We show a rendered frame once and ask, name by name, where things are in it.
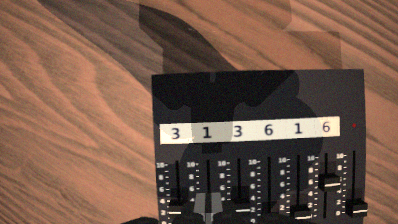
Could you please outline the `black lighting desk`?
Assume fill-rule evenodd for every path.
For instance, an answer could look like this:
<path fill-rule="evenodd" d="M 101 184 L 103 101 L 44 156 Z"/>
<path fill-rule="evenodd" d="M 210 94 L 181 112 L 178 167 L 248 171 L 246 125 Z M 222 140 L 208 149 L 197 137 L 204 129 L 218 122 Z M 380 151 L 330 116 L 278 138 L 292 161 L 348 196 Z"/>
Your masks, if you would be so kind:
<path fill-rule="evenodd" d="M 364 69 L 156 74 L 151 81 L 159 224 L 171 224 L 196 193 L 217 192 L 245 222 L 280 213 L 363 224 Z"/>

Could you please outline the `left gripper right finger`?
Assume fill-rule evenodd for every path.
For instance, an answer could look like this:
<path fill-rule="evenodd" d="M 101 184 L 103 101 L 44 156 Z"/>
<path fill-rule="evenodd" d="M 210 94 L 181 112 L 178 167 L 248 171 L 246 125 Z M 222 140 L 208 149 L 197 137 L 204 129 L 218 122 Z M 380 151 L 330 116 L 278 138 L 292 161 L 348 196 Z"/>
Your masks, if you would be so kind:
<path fill-rule="evenodd" d="M 231 200 L 221 200 L 220 192 L 208 193 L 209 224 L 316 224 L 290 216 L 267 213 L 257 218 L 257 223 L 245 222 Z"/>

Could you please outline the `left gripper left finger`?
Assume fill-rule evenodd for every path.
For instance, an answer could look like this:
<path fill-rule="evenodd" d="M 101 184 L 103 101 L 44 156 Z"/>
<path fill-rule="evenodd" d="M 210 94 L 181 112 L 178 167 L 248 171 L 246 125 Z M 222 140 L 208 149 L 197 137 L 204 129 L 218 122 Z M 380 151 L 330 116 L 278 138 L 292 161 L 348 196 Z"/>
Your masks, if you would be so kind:
<path fill-rule="evenodd" d="M 140 217 L 121 224 L 159 224 L 159 221 L 156 218 Z M 181 213 L 175 216 L 171 224 L 209 224 L 208 193 L 196 193 L 195 201 L 184 203 Z"/>

